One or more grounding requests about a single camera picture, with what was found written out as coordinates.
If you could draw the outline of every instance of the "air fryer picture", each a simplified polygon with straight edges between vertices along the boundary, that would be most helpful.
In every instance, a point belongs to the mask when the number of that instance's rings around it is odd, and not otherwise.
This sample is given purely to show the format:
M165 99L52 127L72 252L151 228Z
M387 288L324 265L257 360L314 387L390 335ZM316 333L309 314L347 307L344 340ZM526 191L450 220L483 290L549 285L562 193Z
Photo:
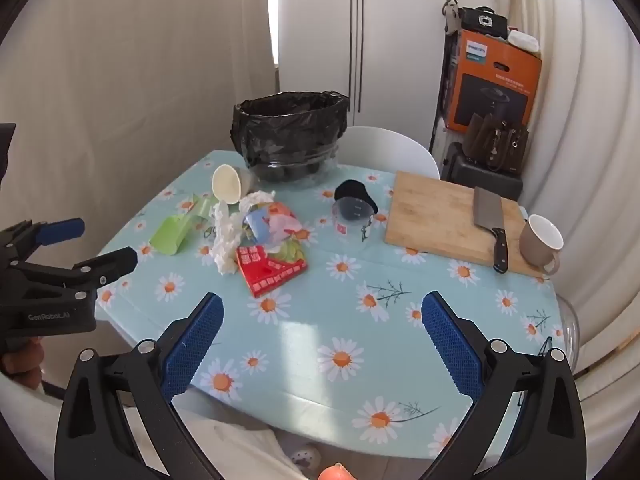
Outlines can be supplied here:
M524 94L465 74L460 85L455 122L469 126L473 114L481 117L493 114L498 120L506 120L509 124L521 124L527 101Z

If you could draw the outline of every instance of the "cutting board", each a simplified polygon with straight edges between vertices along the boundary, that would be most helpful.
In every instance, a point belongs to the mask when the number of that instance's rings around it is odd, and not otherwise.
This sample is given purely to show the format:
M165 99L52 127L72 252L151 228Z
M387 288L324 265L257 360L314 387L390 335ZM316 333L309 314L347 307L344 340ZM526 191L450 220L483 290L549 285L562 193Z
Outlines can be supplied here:
M399 171L385 242L493 267L495 237L474 225L473 202L474 190L469 187ZM524 261L518 248L524 227L518 203L503 198L502 214L509 271L542 276Z

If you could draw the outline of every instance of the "table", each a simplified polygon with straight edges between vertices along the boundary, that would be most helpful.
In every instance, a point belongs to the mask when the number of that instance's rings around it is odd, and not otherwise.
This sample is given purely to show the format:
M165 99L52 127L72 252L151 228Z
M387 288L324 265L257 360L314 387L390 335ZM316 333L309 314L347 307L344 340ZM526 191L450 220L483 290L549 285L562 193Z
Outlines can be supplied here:
M218 294L225 319L193 384L267 424L345 449L436 456L470 406L419 319L422 298L438 290L487 339L537 354L548 336L563 348L548 281L383 243L394 176L340 166L322 186L277 193L298 215L309 269L268 296L251 297L239 273L218 274L208 225L196 224L178 254L148 240L162 220L210 193L219 164L212 152L162 190L104 248L138 251L135 272L100 290L98 303L133 341L158 338L206 292ZM380 207L364 250L345 245L331 225L332 192L347 178L366 183ZM518 394L490 449L499 455L513 427Z

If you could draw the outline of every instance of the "brown mug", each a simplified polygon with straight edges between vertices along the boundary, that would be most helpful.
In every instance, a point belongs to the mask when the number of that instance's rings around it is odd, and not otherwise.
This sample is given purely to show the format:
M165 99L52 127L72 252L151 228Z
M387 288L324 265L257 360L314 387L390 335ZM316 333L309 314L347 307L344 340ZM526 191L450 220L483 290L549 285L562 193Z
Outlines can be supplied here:
M564 240L558 228L540 215L531 215L520 234L520 254L528 264L537 267L547 276L558 272L559 253ZM553 262L551 270L546 266Z

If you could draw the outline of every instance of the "black knife handle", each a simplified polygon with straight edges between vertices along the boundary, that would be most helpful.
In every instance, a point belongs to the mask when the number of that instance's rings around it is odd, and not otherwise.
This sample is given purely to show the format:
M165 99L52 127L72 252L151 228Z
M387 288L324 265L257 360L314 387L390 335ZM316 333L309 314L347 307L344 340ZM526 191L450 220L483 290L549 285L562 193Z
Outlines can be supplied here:
M507 233L504 229L494 227L492 233L495 236L494 270L504 274L509 270L509 251L507 250Z

